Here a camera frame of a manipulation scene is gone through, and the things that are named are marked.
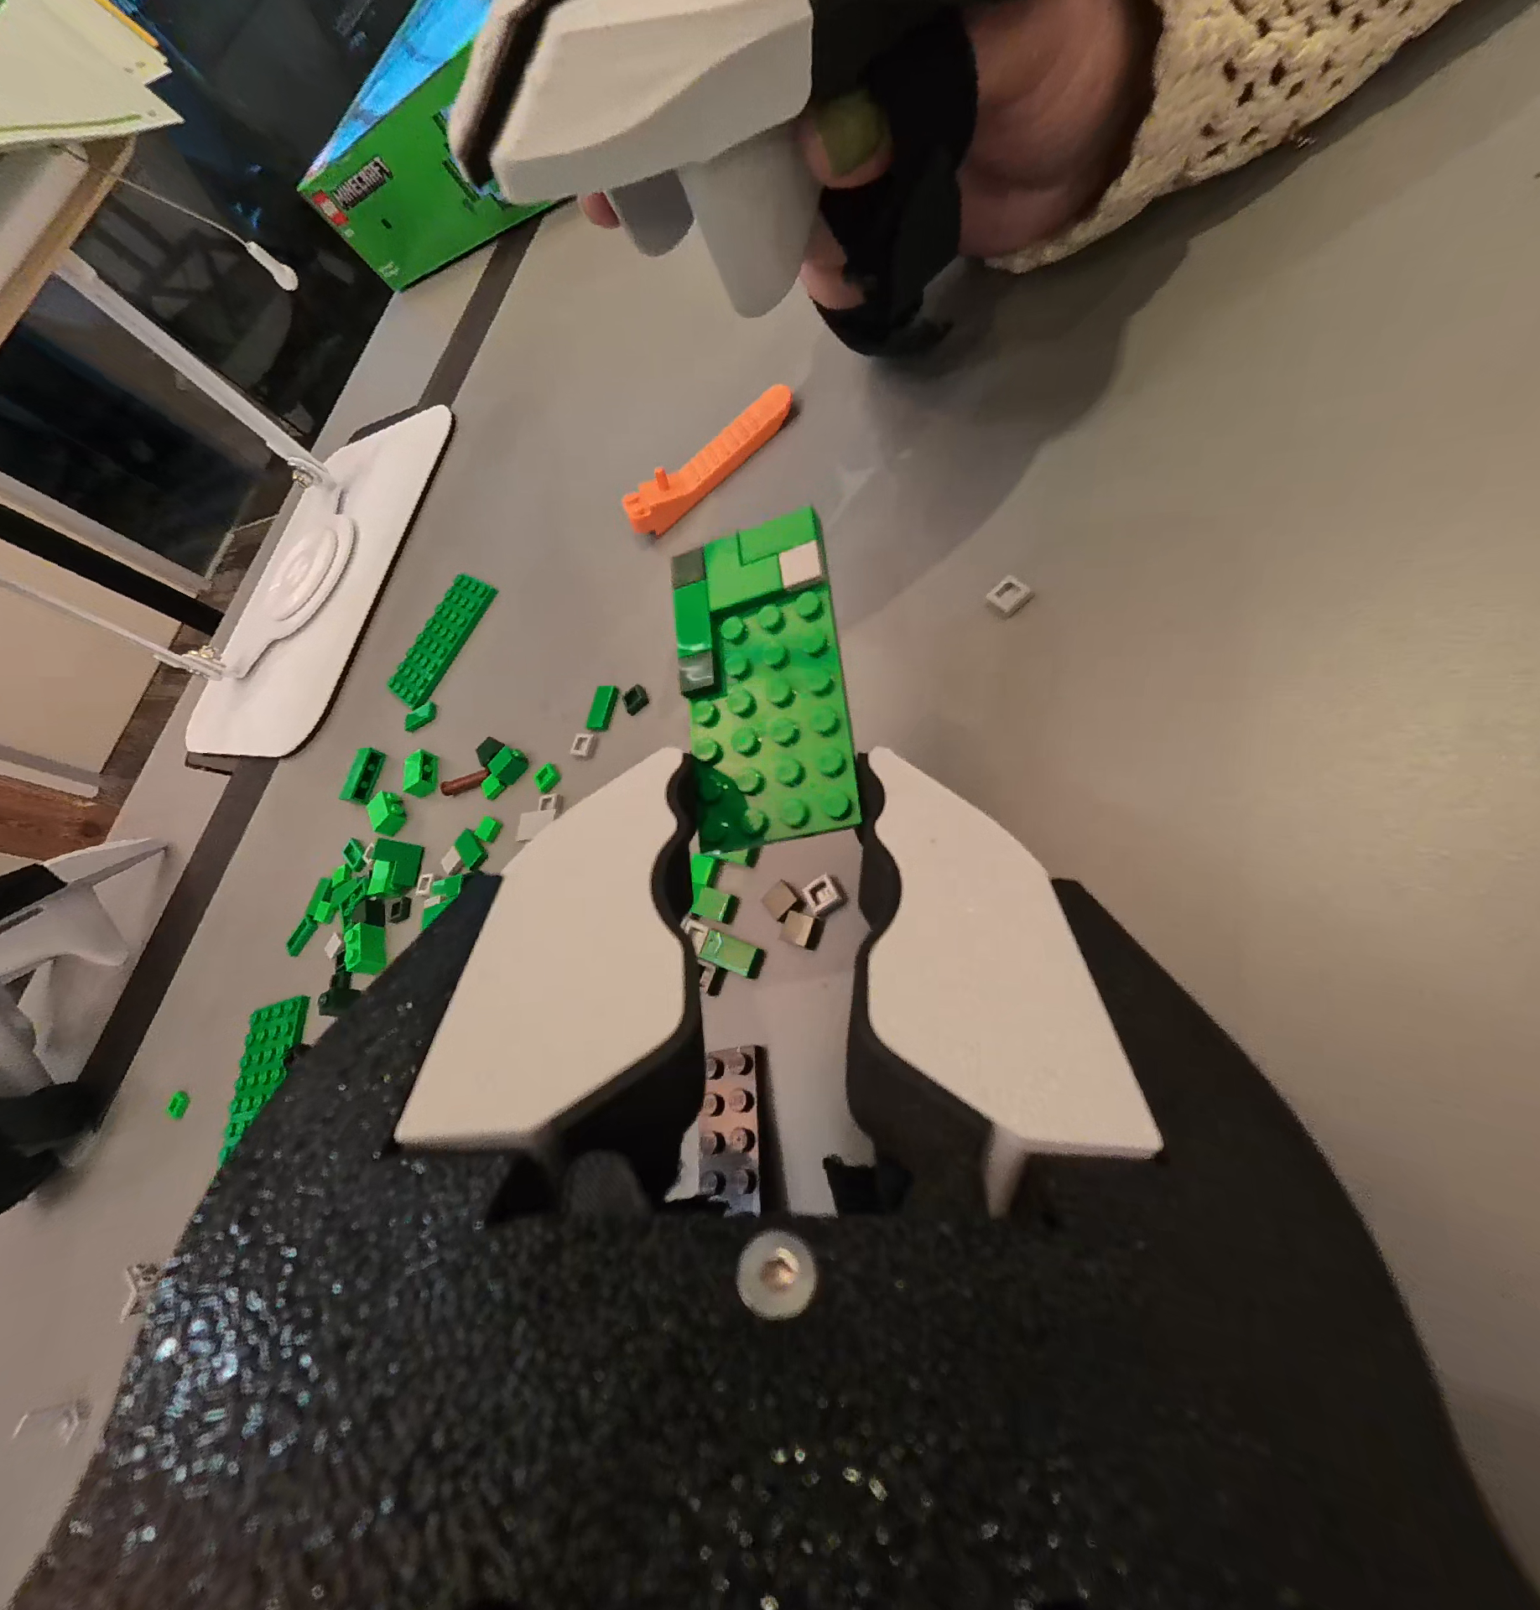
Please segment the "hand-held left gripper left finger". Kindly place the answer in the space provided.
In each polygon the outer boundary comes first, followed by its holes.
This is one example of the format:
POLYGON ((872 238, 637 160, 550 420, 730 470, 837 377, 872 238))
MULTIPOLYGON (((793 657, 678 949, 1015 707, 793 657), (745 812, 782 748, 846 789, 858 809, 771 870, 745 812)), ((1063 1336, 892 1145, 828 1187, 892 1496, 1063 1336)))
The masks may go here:
POLYGON ((692 756, 664 748, 579 799, 501 876, 396 1140, 558 1172, 620 1152, 674 1185, 703 1099, 692 756))

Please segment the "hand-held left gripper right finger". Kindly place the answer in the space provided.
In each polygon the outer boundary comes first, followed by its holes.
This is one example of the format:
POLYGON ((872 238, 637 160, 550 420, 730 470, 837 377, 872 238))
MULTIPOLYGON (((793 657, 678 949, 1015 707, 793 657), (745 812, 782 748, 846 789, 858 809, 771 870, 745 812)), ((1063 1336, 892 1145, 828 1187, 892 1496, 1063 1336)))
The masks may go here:
POLYGON ((970 1145, 1153 1161, 1161 1129, 1053 880, 976 806, 888 748, 862 757, 864 824, 849 1108, 912 1172, 970 1145))

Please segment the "long green studded lego plate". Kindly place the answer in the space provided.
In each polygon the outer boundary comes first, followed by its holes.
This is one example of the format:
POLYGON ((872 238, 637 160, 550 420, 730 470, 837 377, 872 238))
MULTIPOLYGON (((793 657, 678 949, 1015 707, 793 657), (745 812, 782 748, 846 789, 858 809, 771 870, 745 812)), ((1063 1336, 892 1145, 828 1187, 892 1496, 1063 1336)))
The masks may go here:
POLYGON ((309 995, 285 998, 251 1014, 221 1129, 218 1169, 233 1158, 237 1141, 288 1079, 291 1060, 304 1048, 309 1014, 309 995))
POLYGON ((387 690, 417 711, 435 701, 464 645, 489 610, 497 589, 476 576, 459 574, 439 597, 438 610, 418 628, 413 645, 391 676, 387 690))

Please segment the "lego instruction booklet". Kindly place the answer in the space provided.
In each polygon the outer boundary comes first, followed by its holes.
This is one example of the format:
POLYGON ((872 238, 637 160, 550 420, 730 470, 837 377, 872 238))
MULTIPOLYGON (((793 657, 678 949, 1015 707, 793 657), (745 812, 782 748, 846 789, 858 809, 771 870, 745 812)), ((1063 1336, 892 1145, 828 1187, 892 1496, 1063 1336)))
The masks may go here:
POLYGON ((177 127, 155 36, 113 4, 0 4, 0 151, 177 127))

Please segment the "green lego base plate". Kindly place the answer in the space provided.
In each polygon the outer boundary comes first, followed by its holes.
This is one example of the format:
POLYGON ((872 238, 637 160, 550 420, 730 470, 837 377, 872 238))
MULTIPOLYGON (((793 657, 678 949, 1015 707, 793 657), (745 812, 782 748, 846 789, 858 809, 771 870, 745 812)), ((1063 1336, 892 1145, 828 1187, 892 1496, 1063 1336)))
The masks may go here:
POLYGON ((862 826, 830 581, 713 613, 720 690, 684 701, 701 852, 745 855, 862 826))

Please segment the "orange lego brick separator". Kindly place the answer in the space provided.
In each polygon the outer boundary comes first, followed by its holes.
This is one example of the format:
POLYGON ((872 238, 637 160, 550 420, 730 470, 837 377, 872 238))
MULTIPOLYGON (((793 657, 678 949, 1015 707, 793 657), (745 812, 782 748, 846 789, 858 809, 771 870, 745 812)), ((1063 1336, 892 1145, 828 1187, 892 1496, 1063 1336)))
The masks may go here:
POLYGON ((679 468, 655 468, 651 480, 621 501, 629 530, 642 538, 668 535, 684 513, 713 494, 722 482, 737 473, 782 432, 793 405, 796 393, 789 385, 775 385, 679 468))

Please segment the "person's right hand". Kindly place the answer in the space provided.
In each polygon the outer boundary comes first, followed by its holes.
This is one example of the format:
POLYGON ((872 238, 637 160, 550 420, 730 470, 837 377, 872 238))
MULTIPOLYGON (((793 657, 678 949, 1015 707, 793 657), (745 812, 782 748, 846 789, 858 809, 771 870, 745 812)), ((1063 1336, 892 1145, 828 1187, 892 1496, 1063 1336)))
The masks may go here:
MULTIPOLYGON (((971 4, 979 110, 959 168, 970 257, 1042 248, 1087 219, 1126 165, 1153 101, 1155 4, 971 4)), ((822 190, 874 185, 892 160, 889 114, 867 92, 812 105, 801 151, 822 190)), ((820 221, 801 282, 824 310, 862 306, 820 221)))

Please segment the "black lego plate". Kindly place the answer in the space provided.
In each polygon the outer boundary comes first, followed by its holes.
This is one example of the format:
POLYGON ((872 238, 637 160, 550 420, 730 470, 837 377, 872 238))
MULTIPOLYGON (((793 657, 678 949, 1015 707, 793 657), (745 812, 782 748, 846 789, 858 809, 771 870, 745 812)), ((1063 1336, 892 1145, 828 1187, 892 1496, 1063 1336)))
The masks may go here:
POLYGON ((760 1215, 760 1060, 758 1045, 724 1048, 703 1060, 697 1197, 730 1219, 760 1215))

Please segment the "pile of loose lego pieces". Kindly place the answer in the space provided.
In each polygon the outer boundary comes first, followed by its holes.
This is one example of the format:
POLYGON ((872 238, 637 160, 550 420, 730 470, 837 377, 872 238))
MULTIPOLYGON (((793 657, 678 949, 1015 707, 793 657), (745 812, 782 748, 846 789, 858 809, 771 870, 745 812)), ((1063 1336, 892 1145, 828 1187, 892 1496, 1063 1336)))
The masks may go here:
MULTIPOLYGON (((305 916, 288 939, 301 955, 323 931, 333 960, 329 987, 316 998, 321 1019, 339 1019, 360 998, 359 982, 391 966, 391 928, 418 922, 426 931, 481 870, 501 873, 496 843, 506 834, 501 803, 525 810, 542 794, 564 794, 555 757, 538 769, 516 745, 492 737, 480 743, 480 765, 489 782, 480 793, 442 798, 442 757, 413 749, 404 761, 400 786, 385 786, 387 756, 360 748, 343 789, 343 803, 367 810, 370 836, 351 836, 337 869, 316 881, 305 916)), ((683 908, 683 933, 701 955, 703 989, 722 974, 750 978, 760 966, 760 947, 724 931, 737 910, 737 895, 720 883, 724 865, 750 869, 760 849, 745 855, 689 855, 692 901, 683 908)))

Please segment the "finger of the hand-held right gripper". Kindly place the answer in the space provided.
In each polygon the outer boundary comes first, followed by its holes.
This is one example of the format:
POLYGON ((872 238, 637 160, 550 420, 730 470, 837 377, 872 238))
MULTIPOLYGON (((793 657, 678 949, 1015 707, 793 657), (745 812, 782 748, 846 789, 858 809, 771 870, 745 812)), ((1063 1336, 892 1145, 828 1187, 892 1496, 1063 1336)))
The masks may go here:
POLYGON ((812 4, 555 4, 488 165, 542 202, 713 160, 805 109, 813 30, 812 4))
POLYGON ((492 4, 449 118, 449 144, 468 185, 496 178, 492 151, 558 4, 492 4))

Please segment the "green lego set box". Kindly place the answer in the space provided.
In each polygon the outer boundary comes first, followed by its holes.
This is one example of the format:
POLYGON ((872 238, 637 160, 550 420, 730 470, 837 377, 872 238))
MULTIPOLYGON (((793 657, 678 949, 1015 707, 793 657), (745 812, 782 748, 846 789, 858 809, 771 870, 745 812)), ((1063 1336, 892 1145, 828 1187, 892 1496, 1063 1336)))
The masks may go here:
POLYGON ((417 4, 364 78, 297 192, 400 293, 550 210, 475 188, 451 139, 488 4, 417 4))

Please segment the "green L-shaped lego tile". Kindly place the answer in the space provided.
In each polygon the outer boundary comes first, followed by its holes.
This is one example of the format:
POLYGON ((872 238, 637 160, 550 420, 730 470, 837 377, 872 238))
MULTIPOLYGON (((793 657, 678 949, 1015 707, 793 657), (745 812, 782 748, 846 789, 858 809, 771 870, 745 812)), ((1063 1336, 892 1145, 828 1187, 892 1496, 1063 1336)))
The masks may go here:
POLYGON ((787 591, 779 585, 776 555, 813 538, 822 539, 822 520, 820 513, 805 505, 708 543, 712 613, 732 613, 787 591))

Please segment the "person's right forearm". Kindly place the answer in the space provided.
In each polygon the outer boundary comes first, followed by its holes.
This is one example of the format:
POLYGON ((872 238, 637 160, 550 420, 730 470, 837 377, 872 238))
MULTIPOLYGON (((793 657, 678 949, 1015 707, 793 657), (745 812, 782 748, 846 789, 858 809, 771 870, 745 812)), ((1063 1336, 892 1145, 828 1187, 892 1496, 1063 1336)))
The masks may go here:
POLYGON ((1112 238, 1151 205, 1305 134, 1459 4, 1153 4, 1151 103, 1122 175, 1062 231, 975 252, 1024 274, 1112 238))

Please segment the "black and white tool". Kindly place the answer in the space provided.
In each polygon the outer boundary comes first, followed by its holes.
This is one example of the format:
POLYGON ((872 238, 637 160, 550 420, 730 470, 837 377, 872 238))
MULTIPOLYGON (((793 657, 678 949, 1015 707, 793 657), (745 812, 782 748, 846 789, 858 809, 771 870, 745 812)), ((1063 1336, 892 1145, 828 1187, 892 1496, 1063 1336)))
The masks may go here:
POLYGON ((0 873, 0 1215, 56 1178, 104 1123, 106 1099, 59 1081, 44 1060, 52 991, 135 955, 97 893, 166 849, 155 836, 108 839, 0 873))

